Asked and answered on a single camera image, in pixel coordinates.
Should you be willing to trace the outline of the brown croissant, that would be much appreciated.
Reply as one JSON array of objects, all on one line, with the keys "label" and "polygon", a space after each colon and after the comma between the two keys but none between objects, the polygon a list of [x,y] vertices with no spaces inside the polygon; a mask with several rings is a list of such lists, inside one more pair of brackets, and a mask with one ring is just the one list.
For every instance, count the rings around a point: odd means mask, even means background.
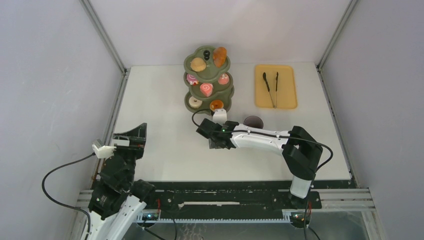
[{"label": "brown croissant", "polygon": [[227,49],[225,47],[217,47],[213,50],[213,63],[217,68],[221,68],[227,60]]}]

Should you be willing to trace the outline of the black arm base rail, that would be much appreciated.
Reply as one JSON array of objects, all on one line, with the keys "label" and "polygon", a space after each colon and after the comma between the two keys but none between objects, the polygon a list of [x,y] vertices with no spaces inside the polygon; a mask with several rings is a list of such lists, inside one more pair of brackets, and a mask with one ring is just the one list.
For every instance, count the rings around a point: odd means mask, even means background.
[{"label": "black arm base rail", "polygon": [[146,211],[170,221],[278,220],[283,212],[321,209],[317,191],[292,196],[290,181],[148,182],[155,190]]}]

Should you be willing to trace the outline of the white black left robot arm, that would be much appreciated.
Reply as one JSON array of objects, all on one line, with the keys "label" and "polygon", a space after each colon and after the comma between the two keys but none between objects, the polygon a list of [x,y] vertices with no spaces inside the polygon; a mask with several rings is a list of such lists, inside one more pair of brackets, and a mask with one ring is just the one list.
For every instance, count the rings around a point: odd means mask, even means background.
[{"label": "white black left robot arm", "polygon": [[111,145],[100,139],[92,143],[95,156],[104,159],[100,180],[91,193],[83,240],[121,240],[145,208],[156,203],[155,186],[135,180],[137,160],[144,155],[147,123],[115,133]]}]

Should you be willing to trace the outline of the pink strawberry cake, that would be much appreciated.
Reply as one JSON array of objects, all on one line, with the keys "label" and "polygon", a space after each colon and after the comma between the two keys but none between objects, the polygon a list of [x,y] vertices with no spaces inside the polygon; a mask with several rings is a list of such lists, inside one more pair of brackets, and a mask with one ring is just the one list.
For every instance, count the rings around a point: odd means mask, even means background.
[{"label": "pink strawberry cake", "polygon": [[220,78],[218,79],[218,83],[220,85],[226,85],[226,84],[229,83],[229,81],[230,81],[230,77],[229,77],[229,75],[227,73],[222,74],[220,76]]}]

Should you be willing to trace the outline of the yellow serving tray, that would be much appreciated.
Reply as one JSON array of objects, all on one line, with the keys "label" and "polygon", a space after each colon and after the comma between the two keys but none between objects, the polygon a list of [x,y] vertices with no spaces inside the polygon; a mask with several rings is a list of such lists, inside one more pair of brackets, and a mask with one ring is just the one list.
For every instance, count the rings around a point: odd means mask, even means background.
[{"label": "yellow serving tray", "polygon": [[294,110],[298,106],[294,69],[289,65],[258,64],[254,68],[254,103],[259,108],[273,108],[266,84],[266,73],[276,109]]}]

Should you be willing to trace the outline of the beige round cookie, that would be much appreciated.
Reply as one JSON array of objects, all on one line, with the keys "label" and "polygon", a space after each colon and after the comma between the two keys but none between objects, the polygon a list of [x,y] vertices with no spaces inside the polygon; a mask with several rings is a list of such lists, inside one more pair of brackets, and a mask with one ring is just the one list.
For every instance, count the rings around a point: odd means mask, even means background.
[{"label": "beige round cookie", "polygon": [[204,61],[204,59],[201,57],[195,57],[190,62],[190,68],[192,69],[192,71],[197,73],[204,71],[206,67],[207,67],[207,64]]}]

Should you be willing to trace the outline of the purple swirl cake slice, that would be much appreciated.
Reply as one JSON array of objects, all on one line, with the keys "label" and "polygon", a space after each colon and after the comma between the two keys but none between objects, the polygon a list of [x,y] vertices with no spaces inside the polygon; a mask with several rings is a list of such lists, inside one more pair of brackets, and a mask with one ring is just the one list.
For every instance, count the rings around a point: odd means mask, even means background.
[{"label": "purple swirl cake slice", "polygon": [[192,74],[187,74],[185,79],[186,79],[186,82],[191,86],[196,86],[199,84],[199,81],[197,80],[197,78]]}]

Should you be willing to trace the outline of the black metal food tongs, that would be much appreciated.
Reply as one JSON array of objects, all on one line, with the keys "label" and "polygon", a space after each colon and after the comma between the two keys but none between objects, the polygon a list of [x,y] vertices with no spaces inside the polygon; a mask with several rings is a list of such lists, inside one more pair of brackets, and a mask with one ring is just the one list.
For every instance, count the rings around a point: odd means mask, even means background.
[{"label": "black metal food tongs", "polygon": [[267,74],[266,74],[265,72],[263,72],[263,74],[262,74],[262,79],[263,79],[263,81],[264,81],[264,83],[265,83],[265,86],[266,86],[266,89],[267,89],[267,92],[268,92],[269,98],[270,98],[270,100],[271,100],[272,107],[273,107],[274,109],[276,109],[276,108],[277,108],[277,104],[275,103],[275,101],[274,101],[274,99],[273,99],[273,96],[272,96],[272,94],[271,94],[271,88],[270,88],[270,85],[269,85],[269,82],[268,82],[268,79],[267,79]]}]

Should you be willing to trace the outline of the pink swirl cake slice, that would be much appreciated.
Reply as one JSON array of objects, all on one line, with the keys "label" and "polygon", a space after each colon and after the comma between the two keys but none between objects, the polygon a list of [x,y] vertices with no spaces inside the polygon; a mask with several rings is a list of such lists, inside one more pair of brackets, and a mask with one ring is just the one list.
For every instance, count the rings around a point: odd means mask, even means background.
[{"label": "pink swirl cake slice", "polygon": [[202,83],[199,89],[205,97],[210,97],[213,94],[214,86],[211,83]]}]

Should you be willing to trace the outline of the white glazed donut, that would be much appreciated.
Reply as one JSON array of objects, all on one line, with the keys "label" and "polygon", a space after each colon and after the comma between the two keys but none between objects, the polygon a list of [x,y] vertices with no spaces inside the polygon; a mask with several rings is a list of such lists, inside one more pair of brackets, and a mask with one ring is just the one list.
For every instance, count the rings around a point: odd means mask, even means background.
[{"label": "white glazed donut", "polygon": [[202,106],[203,101],[199,100],[193,96],[189,97],[188,99],[188,105],[193,109],[198,109]]}]

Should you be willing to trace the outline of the orange glazed donut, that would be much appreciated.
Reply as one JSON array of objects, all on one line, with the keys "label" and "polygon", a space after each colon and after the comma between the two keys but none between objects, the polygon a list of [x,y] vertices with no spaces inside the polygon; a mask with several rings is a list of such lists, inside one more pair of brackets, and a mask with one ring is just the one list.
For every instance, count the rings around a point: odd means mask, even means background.
[{"label": "orange glazed donut", "polygon": [[216,99],[210,102],[209,108],[211,111],[215,111],[217,109],[223,109],[224,103],[220,99]]}]

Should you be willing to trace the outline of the green three-tier dessert stand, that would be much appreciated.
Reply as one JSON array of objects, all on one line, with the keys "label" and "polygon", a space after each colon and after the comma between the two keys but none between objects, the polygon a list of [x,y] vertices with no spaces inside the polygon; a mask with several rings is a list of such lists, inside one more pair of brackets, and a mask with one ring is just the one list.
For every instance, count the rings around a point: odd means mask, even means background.
[{"label": "green three-tier dessert stand", "polygon": [[[184,75],[183,81],[185,85],[188,87],[188,92],[184,97],[184,104],[190,112],[194,113],[198,110],[205,110],[205,114],[211,115],[213,111],[210,110],[210,103],[213,100],[221,100],[224,103],[224,109],[228,112],[232,106],[232,97],[235,92],[234,80],[233,76],[229,73],[229,69],[231,66],[231,60],[227,57],[224,65],[222,67],[216,67],[213,61],[213,51],[218,47],[204,45],[198,47],[192,54],[188,55],[183,62],[184,67]],[[192,71],[190,67],[190,62],[193,58],[203,58],[206,62],[206,69],[201,72]],[[222,74],[228,74],[229,82],[226,85],[220,85],[218,83],[218,79]],[[199,81],[198,85],[192,86],[189,85],[186,81],[186,75],[191,74],[197,78]],[[200,91],[200,85],[203,83],[213,84],[213,93],[210,97],[205,97]],[[200,108],[191,108],[188,104],[189,97],[195,97],[198,100],[201,100],[203,103]]]}]

